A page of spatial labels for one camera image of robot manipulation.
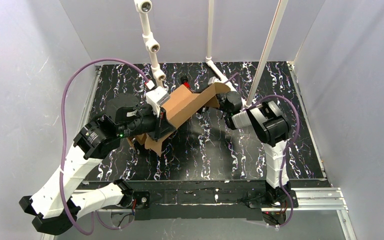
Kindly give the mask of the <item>brown cardboard box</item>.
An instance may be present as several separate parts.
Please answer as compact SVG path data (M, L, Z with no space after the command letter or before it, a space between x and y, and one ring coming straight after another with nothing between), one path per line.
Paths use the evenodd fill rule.
M184 85L179 86L170 94L170 99L162 105L166 110L164 115L168 122L174 126L174 129L177 130L202 107L218 108L220 104L216 95L227 93L230 90L229 86L221 82L213 83L201 93L193 93ZM130 136L127 141L131 147L134 147L133 140L135 140L145 149L152 150L158 156L161 156L163 142L172 134L173 131L170 131L155 141L149 133L144 133Z

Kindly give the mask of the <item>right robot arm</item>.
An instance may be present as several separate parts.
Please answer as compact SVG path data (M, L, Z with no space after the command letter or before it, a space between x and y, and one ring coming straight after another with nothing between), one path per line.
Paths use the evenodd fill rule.
M252 129L263 144L266 160L265 194L250 197L250 203L260 200L264 204L283 204L290 193L289 178L285 170L284 150L290 138L291 125L274 101L262 101L256 106L242 109L242 99L236 91L215 95L218 110L225 113L226 126L231 130Z

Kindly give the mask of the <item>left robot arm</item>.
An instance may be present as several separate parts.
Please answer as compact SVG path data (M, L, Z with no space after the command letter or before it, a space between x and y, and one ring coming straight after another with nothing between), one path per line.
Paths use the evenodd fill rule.
M130 93L111 99L101 116L80 129L72 146L63 148L61 164L46 184L20 199L19 205L33 215L32 225L38 232L61 235L79 218L107 206L132 211L148 207L149 193L134 191L123 179L74 195L89 172L117 149L122 139L151 132L162 135L166 121L163 104L170 96L153 90L145 97L145 104Z

